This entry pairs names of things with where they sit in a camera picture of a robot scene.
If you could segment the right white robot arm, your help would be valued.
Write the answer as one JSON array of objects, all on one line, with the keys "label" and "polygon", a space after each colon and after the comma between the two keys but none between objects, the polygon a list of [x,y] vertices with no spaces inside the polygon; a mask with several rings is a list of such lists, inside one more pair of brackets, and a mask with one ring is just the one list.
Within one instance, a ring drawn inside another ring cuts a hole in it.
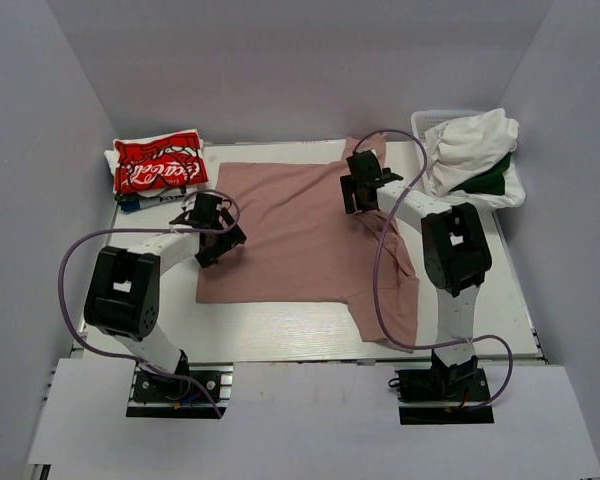
[{"label": "right white robot arm", "polygon": [[464,391],[477,368],[474,341],[475,303],[492,257],[476,207],[450,205],[415,190],[412,183],[382,167],[372,150],[346,159],[349,173],[340,180],[348,214],[368,211],[387,215],[380,235],[383,246],[397,218],[422,236],[426,274],[436,288],[437,339],[422,345],[431,352],[433,390],[452,399]]}]

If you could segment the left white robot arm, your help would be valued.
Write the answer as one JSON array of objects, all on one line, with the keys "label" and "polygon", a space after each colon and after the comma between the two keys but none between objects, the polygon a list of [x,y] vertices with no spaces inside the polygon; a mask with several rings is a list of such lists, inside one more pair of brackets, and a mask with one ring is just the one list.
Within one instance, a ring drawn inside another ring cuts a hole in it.
[{"label": "left white robot arm", "polygon": [[103,247],[84,306],[85,322],[122,344],[140,368],[157,374],[157,387],[179,399],[191,387],[184,351],[158,325],[161,277],[194,259],[202,269],[246,242],[235,200],[216,190],[192,194],[167,230],[145,240]]}]

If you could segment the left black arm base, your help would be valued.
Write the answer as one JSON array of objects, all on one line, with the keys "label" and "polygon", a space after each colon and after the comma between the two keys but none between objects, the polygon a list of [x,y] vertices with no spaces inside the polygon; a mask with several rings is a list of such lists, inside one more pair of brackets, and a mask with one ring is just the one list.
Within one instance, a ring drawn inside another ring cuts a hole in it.
[{"label": "left black arm base", "polygon": [[230,400],[233,370],[232,365],[189,365],[189,376],[206,389],[216,404],[219,411],[217,413],[196,384],[161,377],[136,367],[126,416],[145,419],[219,420]]}]

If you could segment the green and white t shirt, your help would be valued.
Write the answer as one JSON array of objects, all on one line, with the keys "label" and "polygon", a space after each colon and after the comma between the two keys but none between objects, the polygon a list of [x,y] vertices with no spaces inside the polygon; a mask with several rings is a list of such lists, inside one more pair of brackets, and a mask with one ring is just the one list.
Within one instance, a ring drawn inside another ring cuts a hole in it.
[{"label": "green and white t shirt", "polygon": [[447,193],[441,192],[432,169],[426,174],[424,183],[429,195],[452,205],[470,203],[479,211],[517,208],[526,199],[512,153],[504,156],[490,170],[464,181]]}]

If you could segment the pink t shirt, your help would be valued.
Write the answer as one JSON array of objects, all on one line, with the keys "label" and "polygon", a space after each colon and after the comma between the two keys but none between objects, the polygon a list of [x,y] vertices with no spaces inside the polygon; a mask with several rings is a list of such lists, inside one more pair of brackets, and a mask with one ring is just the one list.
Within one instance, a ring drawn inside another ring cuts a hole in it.
[{"label": "pink t shirt", "polygon": [[348,138],[326,164],[222,164],[216,188],[237,201],[247,240],[200,272],[197,302],[338,302],[362,340],[415,344],[419,280],[399,231],[380,246],[383,213],[345,213],[340,177],[355,150],[383,161],[386,140]]}]

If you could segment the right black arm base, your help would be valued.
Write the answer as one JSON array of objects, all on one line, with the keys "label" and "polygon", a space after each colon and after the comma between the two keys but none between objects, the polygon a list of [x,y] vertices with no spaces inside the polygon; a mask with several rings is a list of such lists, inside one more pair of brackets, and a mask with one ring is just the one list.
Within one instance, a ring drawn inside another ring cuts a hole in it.
[{"label": "right black arm base", "polygon": [[476,409],[490,399],[483,369],[468,380],[443,391],[427,369],[397,370],[388,388],[398,397],[398,413],[403,426],[494,424],[491,406]]}]

